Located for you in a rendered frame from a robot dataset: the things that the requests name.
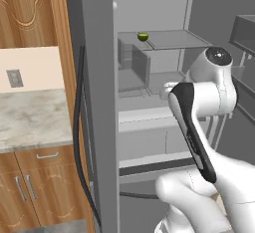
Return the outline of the grey fridge door with bins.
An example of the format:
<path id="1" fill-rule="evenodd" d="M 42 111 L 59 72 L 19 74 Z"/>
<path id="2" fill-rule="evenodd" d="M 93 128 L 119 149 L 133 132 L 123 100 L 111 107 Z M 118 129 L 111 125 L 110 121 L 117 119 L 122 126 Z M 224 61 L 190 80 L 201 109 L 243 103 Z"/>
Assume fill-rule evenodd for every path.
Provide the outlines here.
<path id="1" fill-rule="evenodd" d="M 237 15 L 229 38 L 232 76 L 238 89 L 237 109 L 255 133 L 255 15 Z"/>

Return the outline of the clear fridge drawer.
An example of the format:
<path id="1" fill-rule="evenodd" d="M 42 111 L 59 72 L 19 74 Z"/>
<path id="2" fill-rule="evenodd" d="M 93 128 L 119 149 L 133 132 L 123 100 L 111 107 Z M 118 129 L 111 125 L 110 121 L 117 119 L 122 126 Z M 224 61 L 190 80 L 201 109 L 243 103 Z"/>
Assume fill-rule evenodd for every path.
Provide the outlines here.
<path id="1" fill-rule="evenodd" d="M 134 44 L 118 39 L 119 91 L 144 89 L 149 83 L 150 58 Z"/>

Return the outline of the wooden wall cupboard door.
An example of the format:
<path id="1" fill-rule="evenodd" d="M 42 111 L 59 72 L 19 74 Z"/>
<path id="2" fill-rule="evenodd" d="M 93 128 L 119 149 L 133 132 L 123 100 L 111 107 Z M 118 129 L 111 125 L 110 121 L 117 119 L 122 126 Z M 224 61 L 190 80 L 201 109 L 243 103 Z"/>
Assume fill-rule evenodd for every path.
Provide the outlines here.
<path id="1" fill-rule="evenodd" d="M 51 0 L 0 0 L 0 49 L 56 45 Z"/>

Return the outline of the grey wall socket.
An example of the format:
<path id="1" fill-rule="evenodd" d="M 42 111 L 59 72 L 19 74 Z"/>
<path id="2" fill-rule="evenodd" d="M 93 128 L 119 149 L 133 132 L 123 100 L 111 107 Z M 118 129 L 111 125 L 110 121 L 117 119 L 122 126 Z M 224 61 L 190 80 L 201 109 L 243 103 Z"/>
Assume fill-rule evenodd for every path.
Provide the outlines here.
<path id="1" fill-rule="evenodd" d="M 22 88 L 24 86 L 19 70 L 7 70 L 7 76 L 12 88 Z"/>

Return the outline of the glass fridge shelf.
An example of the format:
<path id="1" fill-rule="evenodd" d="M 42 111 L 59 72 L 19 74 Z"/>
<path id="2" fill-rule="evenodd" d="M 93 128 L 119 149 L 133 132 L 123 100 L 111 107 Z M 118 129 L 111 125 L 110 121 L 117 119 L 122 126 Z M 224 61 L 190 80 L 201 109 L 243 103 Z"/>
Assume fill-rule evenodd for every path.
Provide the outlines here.
<path id="1" fill-rule="evenodd" d="M 119 39 L 124 43 L 125 50 L 135 45 L 142 51 L 176 50 L 189 48 L 206 48 L 210 43 L 187 30 L 146 31 L 148 39 L 142 42 L 137 32 L 120 32 Z"/>

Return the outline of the tall wooden side panel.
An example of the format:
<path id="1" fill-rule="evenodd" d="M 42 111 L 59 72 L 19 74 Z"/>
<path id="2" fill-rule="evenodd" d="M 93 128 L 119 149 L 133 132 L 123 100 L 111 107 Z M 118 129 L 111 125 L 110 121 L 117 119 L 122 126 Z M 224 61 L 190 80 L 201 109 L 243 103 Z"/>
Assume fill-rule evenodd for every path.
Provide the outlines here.
<path id="1" fill-rule="evenodd" d="M 69 14 L 68 14 L 68 5 L 67 0 L 51 0 L 54 24 L 56 30 L 56 37 L 59 46 L 59 53 L 61 59 L 61 66 L 63 72 L 63 79 L 66 91 L 67 106 L 70 116 L 71 130 L 73 133 L 73 121 L 74 121 L 74 109 L 75 109 L 75 98 L 76 98 L 76 69 L 74 62 L 74 54 L 72 47 L 72 36 L 70 30 Z M 83 151 L 85 147 L 83 145 L 84 137 L 83 134 L 79 133 L 80 138 L 80 148 L 81 155 L 84 155 L 85 158 L 82 158 L 82 166 L 85 173 L 85 176 L 88 176 L 88 167 L 86 162 L 86 153 Z M 95 232 L 95 223 L 94 223 L 94 214 L 92 208 L 90 207 L 89 201 L 86 197 L 86 194 L 83 194 L 82 197 L 85 198 L 85 201 L 81 201 L 85 205 L 85 219 L 86 227 L 88 233 Z"/>

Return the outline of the grey fridge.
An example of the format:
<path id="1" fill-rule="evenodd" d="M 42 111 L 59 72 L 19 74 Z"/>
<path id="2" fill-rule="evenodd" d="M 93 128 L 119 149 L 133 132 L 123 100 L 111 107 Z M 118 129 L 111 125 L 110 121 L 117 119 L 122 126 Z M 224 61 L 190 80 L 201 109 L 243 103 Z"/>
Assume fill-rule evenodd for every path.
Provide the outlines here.
<path id="1" fill-rule="evenodd" d="M 120 32 L 187 30 L 221 47 L 229 45 L 234 18 L 255 15 L 255 0 L 115 0 L 115 21 Z M 144 51 L 150 58 L 149 83 L 144 89 L 119 91 L 119 163 L 123 192 L 156 194 L 157 179 L 195 166 L 181 129 L 159 92 L 168 82 L 182 82 L 196 58 L 207 48 Z M 252 127 L 235 124 L 239 113 L 207 116 L 199 120 L 210 146 L 218 153 L 249 163 L 255 144 Z M 158 199 L 121 196 L 121 233 L 154 233 L 169 212 Z"/>

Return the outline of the wooden drawer front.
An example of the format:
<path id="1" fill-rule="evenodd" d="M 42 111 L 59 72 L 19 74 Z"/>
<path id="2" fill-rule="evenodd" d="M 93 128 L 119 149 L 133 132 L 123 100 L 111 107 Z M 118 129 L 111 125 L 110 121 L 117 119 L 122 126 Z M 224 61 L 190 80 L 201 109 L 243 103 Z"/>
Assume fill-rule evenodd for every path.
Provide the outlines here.
<path id="1" fill-rule="evenodd" d="M 24 170 L 75 162 L 74 149 L 71 145 L 17 151 L 15 155 Z"/>

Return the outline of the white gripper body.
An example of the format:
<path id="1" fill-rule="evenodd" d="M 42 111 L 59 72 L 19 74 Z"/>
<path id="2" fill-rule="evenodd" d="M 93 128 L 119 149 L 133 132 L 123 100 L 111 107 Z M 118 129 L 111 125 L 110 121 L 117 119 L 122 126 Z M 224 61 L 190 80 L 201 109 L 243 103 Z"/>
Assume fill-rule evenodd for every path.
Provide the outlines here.
<path id="1" fill-rule="evenodd" d="M 165 101 L 168 98 L 168 94 L 171 90 L 177 85 L 177 82 L 168 82 L 165 83 L 162 88 L 160 89 L 159 96 L 160 98 Z"/>

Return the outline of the wooden base cupboard door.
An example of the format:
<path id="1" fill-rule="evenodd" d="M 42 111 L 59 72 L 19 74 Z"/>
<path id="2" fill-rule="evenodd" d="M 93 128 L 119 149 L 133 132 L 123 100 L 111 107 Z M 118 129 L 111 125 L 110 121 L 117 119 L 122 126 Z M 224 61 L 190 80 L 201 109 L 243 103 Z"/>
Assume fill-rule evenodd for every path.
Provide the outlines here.
<path id="1" fill-rule="evenodd" d="M 23 174 L 42 226 L 85 219 L 85 205 L 81 203 L 85 193 L 74 164 L 27 169 Z M 27 174 L 32 176 L 37 200 L 32 197 Z"/>
<path id="2" fill-rule="evenodd" d="M 22 200 L 15 176 L 20 177 L 27 201 Z M 0 233 L 12 233 L 39 226 L 40 223 L 15 154 L 0 153 Z"/>

